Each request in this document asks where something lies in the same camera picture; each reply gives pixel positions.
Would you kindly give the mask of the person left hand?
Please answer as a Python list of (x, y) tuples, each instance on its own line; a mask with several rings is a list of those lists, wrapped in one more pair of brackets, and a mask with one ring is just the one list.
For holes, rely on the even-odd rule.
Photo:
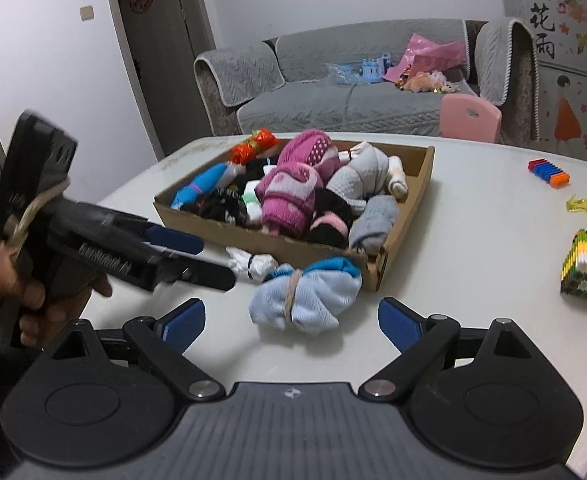
[(42, 349), (47, 346), (65, 327), (80, 318), (93, 292), (109, 298), (112, 287), (105, 274), (98, 275), (85, 286), (77, 296), (51, 302), (45, 298), (45, 288), (36, 281), (21, 278), (15, 268), (16, 250), (0, 243), (0, 307), (4, 300), (17, 300), (22, 306), (33, 311), (47, 304), (43, 316), (25, 314), (19, 321), (20, 341), (27, 347)]

